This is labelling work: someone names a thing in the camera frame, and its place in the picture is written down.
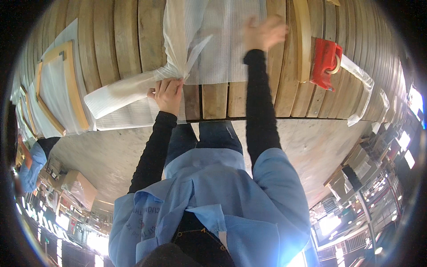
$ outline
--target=wooden chair frame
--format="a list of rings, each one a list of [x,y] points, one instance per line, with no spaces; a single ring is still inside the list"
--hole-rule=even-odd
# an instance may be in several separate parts
[[[42,67],[58,57],[62,57],[62,61],[64,63],[64,74],[65,81],[67,84],[68,96],[70,98],[71,105],[73,106],[73,110],[79,122],[79,125],[82,129],[86,130],[89,128],[89,123],[86,119],[85,112],[83,111],[82,102],[80,101],[79,96],[79,90],[77,88],[76,75],[74,71],[73,41],[67,41],[47,52],[44,56],[43,61],[39,62],[35,85],[36,100],[38,102],[38,105],[40,106],[40,109],[46,115],[52,125],[62,134],[62,136],[64,136],[66,134],[65,128],[55,118],[55,116],[48,109],[48,107],[40,96],[40,79]]]

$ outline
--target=concrete floor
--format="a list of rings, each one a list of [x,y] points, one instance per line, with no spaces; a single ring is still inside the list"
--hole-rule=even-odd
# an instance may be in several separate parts
[[[287,119],[278,121],[283,150],[298,172],[309,206],[330,193],[323,186],[369,122],[347,127],[345,120]],[[247,153],[245,121],[234,121],[234,129],[243,145],[246,169],[251,162]],[[79,170],[97,189],[94,208],[113,210],[114,200],[128,192],[132,174],[152,133],[151,127],[105,132],[88,132],[61,138],[51,155],[66,168]]]

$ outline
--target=black sleeve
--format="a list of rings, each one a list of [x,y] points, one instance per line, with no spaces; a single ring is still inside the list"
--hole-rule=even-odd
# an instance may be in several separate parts
[[[135,193],[161,180],[167,156],[172,129],[177,117],[160,111],[153,125],[153,133],[148,140],[131,180],[129,193]]]
[[[246,142],[252,168],[265,150],[272,147],[281,149],[265,60],[264,52],[257,49],[249,51],[243,59],[248,65]]]

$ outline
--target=light blue work shirt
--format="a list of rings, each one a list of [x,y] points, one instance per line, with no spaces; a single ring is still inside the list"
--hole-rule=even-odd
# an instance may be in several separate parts
[[[29,153],[32,158],[30,169],[25,165],[26,159],[24,159],[19,170],[19,179],[25,192],[33,192],[35,190],[38,173],[47,162],[46,154],[37,142],[34,143]]]
[[[278,148],[256,160],[195,148],[171,161],[162,180],[114,202],[108,250],[116,267],[133,266],[169,243],[184,211],[225,245],[236,266],[284,266],[309,240],[308,203],[298,174]]]

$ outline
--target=blue jeans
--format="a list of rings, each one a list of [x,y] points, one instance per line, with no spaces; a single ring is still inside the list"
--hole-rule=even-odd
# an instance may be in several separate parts
[[[200,122],[199,133],[197,141],[189,123],[178,124],[172,130],[165,166],[193,148],[229,148],[243,155],[242,144],[230,121]]]

